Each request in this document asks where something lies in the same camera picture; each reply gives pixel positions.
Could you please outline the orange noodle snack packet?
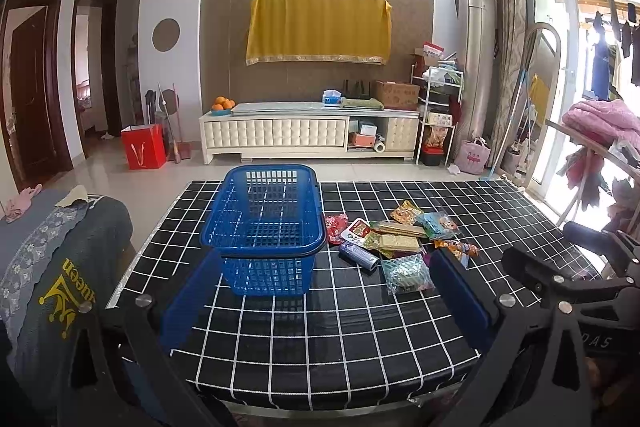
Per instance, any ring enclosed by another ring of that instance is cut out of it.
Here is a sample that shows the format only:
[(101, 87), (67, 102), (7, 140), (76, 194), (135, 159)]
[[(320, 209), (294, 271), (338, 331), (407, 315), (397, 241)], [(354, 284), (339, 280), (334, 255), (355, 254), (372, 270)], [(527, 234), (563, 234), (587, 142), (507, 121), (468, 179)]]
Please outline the orange noodle snack packet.
[(390, 217), (401, 225), (415, 225), (416, 221), (423, 215), (423, 210), (413, 205), (412, 202), (405, 200), (395, 210), (392, 211)]

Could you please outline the pale yellow cracker pack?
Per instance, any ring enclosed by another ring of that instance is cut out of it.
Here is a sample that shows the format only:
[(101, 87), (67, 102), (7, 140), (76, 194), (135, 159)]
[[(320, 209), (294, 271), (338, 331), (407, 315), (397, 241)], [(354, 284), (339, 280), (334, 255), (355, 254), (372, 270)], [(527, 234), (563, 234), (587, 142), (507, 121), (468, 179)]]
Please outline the pale yellow cracker pack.
[(402, 225), (397, 222), (378, 221), (369, 225), (363, 247), (367, 251), (377, 251), (386, 259), (421, 254), (420, 239), (426, 235), (420, 227)]

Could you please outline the orange cartoon snack packet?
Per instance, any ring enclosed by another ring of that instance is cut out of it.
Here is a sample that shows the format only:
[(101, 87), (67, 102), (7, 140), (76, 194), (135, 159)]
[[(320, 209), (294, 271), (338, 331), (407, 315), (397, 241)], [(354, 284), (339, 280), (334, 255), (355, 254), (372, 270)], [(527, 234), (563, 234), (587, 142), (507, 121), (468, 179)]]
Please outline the orange cartoon snack packet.
[(478, 248), (475, 245), (462, 243), (457, 239), (435, 239), (434, 246), (448, 249), (458, 260), (462, 260), (464, 256), (474, 258), (478, 255)]

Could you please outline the pile of oranges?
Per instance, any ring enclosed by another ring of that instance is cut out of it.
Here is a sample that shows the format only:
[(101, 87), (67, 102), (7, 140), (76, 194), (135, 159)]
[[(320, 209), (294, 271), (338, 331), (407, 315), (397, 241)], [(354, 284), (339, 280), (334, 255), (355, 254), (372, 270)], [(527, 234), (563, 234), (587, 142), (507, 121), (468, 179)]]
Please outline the pile of oranges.
[(231, 100), (231, 98), (225, 98), (224, 96), (217, 96), (212, 105), (212, 109), (215, 112), (219, 112), (220, 110), (228, 110), (232, 109), (235, 106), (235, 101)]

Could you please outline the red white yellow snack pouch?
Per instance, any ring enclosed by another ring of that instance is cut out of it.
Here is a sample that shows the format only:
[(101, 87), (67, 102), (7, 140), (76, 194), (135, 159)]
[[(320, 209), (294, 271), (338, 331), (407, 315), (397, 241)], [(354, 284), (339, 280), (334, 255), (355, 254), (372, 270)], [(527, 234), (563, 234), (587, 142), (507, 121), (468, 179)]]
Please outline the red white yellow snack pouch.
[(344, 239), (345, 242), (364, 247), (370, 233), (369, 223), (361, 218), (357, 218), (347, 225), (347, 228), (341, 233), (341, 238)]

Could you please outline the blue purple snack tube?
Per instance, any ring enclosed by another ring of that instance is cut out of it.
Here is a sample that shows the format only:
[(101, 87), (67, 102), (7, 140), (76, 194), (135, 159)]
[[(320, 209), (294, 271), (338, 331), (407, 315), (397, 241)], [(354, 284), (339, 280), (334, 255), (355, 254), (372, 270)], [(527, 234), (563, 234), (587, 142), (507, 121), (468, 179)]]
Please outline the blue purple snack tube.
[(345, 242), (338, 247), (338, 253), (345, 259), (359, 265), (360, 268), (365, 269), (368, 272), (372, 272), (376, 269), (380, 263), (380, 258), (371, 254), (370, 251), (366, 251), (364, 248)]

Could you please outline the blue plastic basket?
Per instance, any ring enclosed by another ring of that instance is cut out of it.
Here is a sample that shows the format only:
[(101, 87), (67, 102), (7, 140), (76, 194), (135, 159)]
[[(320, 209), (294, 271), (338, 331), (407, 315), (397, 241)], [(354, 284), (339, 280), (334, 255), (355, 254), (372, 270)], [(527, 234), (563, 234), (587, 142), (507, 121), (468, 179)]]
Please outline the blue plastic basket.
[(238, 296), (300, 297), (326, 245), (319, 182), (305, 165), (235, 167), (209, 205), (201, 245)]

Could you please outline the yellow cloth tv cover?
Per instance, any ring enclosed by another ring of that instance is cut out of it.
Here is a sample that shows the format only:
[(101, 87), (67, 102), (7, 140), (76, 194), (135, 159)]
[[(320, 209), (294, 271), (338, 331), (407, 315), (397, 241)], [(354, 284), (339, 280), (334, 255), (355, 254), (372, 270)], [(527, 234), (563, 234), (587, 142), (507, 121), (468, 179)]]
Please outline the yellow cloth tv cover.
[(245, 63), (384, 65), (392, 13), (387, 0), (252, 0)]

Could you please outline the grey queen print cloth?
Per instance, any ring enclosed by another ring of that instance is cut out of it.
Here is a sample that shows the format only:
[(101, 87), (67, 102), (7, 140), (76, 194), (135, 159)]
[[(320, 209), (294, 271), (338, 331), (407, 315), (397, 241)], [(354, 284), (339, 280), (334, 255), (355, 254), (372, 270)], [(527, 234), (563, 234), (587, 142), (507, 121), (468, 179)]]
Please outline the grey queen print cloth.
[(79, 307), (106, 307), (132, 235), (119, 200), (90, 194), (64, 205), (66, 195), (46, 188), (23, 216), (1, 222), (1, 358), (44, 413), (58, 402)]

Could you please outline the light blue cartoon packet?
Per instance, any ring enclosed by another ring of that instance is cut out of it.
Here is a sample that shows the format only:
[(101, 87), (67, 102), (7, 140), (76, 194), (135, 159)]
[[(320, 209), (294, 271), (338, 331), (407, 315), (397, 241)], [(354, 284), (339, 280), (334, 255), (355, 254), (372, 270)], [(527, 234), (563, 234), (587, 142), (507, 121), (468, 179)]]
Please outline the light blue cartoon packet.
[(459, 231), (457, 223), (442, 211), (421, 213), (416, 223), (429, 239), (454, 239)]

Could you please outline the red paper gift bag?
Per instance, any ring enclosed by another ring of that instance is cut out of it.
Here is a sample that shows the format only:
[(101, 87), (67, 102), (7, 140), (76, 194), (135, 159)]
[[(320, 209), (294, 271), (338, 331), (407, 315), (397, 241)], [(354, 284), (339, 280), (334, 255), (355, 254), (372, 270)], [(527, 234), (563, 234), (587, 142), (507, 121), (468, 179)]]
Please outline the red paper gift bag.
[(140, 124), (122, 129), (122, 145), (130, 170), (160, 169), (166, 162), (160, 124)]

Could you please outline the patterned beige curtain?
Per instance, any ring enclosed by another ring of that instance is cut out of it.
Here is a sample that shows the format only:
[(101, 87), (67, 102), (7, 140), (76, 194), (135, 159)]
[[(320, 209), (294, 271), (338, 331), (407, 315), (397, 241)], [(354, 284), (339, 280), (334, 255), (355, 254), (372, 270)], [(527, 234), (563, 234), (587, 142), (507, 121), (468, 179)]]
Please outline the patterned beige curtain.
[(526, 0), (497, 0), (498, 9), (498, 105), (491, 132), (489, 165), (495, 167), (506, 127), (510, 121), (512, 98), (518, 87), (518, 74), (526, 34)]

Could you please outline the brown cardboard box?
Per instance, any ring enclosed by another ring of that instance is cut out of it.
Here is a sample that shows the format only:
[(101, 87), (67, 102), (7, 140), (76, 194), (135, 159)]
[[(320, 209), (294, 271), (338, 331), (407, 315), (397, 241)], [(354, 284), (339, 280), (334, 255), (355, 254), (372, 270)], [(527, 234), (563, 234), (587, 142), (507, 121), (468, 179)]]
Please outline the brown cardboard box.
[(420, 87), (412, 83), (375, 81), (372, 96), (388, 109), (416, 110)]

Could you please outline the red snack packet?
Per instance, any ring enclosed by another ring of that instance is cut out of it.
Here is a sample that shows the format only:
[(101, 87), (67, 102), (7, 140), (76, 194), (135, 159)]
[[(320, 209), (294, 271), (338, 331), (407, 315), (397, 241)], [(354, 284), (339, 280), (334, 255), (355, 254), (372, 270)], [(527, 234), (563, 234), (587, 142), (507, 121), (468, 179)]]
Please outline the red snack packet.
[(337, 246), (344, 242), (342, 234), (349, 225), (348, 217), (345, 213), (339, 215), (325, 215), (326, 236), (330, 245)]

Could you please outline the teal patterned snack bag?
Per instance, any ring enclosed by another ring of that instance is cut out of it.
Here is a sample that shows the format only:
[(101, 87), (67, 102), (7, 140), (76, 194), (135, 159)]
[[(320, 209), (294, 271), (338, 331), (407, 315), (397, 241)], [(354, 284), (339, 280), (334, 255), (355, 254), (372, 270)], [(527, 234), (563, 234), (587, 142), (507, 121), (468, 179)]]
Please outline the teal patterned snack bag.
[(383, 259), (381, 267), (390, 295), (429, 291), (434, 288), (430, 270), (420, 254)]

